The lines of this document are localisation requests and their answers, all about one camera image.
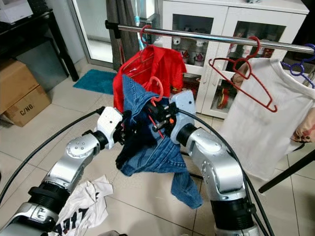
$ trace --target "white t-shirt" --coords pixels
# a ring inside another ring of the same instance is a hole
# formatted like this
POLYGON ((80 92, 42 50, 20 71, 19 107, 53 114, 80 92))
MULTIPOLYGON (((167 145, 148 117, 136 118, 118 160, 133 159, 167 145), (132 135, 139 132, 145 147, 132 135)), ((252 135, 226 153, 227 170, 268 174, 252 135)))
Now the white t-shirt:
MULTIPOLYGON (((238 92, 220 133, 235 150, 249 174, 268 180, 277 162, 301 144, 290 139, 315 103, 315 89, 308 88, 286 74, 279 60, 251 59, 252 72, 273 98, 272 113, 242 92, 238 92)), ((250 77, 241 88, 264 104, 269 97, 250 77)))
POLYGON ((56 233, 49 236, 77 236, 83 229, 100 225, 108 216, 105 196, 113 194, 106 176, 78 185, 59 213, 56 233))

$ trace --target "glass cabinet door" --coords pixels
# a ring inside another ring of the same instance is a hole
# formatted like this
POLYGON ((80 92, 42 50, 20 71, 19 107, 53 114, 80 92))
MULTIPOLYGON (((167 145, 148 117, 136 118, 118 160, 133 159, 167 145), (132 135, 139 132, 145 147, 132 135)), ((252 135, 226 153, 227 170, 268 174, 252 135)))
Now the glass cabinet door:
MULTIPOLYGON (((304 18, 305 16, 300 14, 230 7, 222 35, 243 38, 256 36, 260 40, 291 43, 304 18)), ((257 47, 253 46, 220 43, 215 57, 236 60, 238 58, 246 58, 248 55, 253 54, 256 49, 257 47)), ((282 60, 285 54, 286 51, 283 50, 261 47, 256 57, 282 60)), ((241 65, 242 63, 237 64, 236 69, 239 69, 241 65)), ((235 73, 231 62, 218 60, 214 66, 222 71, 222 74, 229 80, 235 73)), ((236 89, 216 71, 211 69, 211 79, 202 113, 225 118, 236 94, 236 89)))
MULTIPOLYGON (((173 14, 173 30, 211 34, 213 18, 173 14)), ((187 65, 203 67, 208 42, 189 38, 172 38, 172 49, 181 53, 187 65)))
MULTIPOLYGON (((226 6, 164 1, 163 29, 222 34, 227 9, 226 6)), ((163 47, 182 55, 187 69, 184 89, 193 91, 198 112, 201 112, 210 79, 205 65, 216 55, 218 46, 219 43, 204 40, 163 37, 163 47)))

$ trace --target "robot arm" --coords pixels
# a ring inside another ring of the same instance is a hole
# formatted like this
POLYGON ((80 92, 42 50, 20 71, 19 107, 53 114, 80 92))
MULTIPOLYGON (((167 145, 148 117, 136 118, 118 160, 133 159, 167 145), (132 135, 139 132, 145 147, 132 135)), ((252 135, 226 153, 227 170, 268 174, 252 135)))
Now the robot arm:
POLYGON ((40 186, 30 189, 31 198, 19 207, 0 231, 0 236, 44 236, 52 231, 84 168, 101 150, 113 147, 116 142, 114 134, 120 132, 122 119, 116 109, 106 107, 95 132, 88 131, 71 140, 62 158, 54 164, 40 186))
MULTIPOLYGON (((159 122, 154 130, 165 128, 174 143, 186 146, 194 164, 199 167, 211 201, 216 235, 258 236, 238 162, 219 138, 202 128, 197 129, 192 118, 177 112, 180 108, 195 113, 191 91, 174 95, 171 102, 166 107, 148 104, 149 112, 159 122)), ((31 198, 21 205, 0 236, 43 236, 52 231, 84 168, 104 148, 111 149, 117 141, 123 143, 122 120, 123 116, 116 109, 107 107, 95 132, 87 132, 70 141, 63 157, 41 185, 29 191, 31 198)))

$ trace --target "red shirt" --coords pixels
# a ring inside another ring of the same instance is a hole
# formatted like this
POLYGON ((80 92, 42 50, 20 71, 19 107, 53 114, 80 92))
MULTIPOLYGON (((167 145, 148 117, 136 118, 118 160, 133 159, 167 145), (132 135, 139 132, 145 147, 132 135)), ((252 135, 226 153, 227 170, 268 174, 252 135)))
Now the red shirt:
MULTIPOLYGON (((186 72, 186 67, 179 52, 150 45, 140 54, 141 51, 123 64, 114 78, 114 107, 121 112, 124 111, 123 74, 144 87, 151 76, 158 77, 164 89, 163 96, 166 97, 170 96, 171 87, 177 90, 183 87, 183 73, 186 72)), ((157 85, 150 86, 147 91, 159 94, 157 85)))

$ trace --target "blue denim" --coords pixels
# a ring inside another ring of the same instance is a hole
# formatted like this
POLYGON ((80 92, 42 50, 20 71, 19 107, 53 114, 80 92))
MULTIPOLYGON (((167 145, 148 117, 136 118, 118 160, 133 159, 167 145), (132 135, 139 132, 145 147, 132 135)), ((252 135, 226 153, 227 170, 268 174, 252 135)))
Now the blue denim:
MULTIPOLYGON (((171 193, 189 207, 198 208, 202 205, 202 198, 187 171, 180 145, 174 144, 166 135, 162 139, 157 132, 153 132, 153 124, 142 111, 144 105, 157 94, 146 92, 140 84, 125 75, 123 91, 124 110, 131 110, 126 127, 137 126, 138 129, 134 137, 126 140, 118 156, 118 169, 126 176, 139 172, 174 173, 171 193)), ((162 102, 168 104, 168 98, 162 102)))

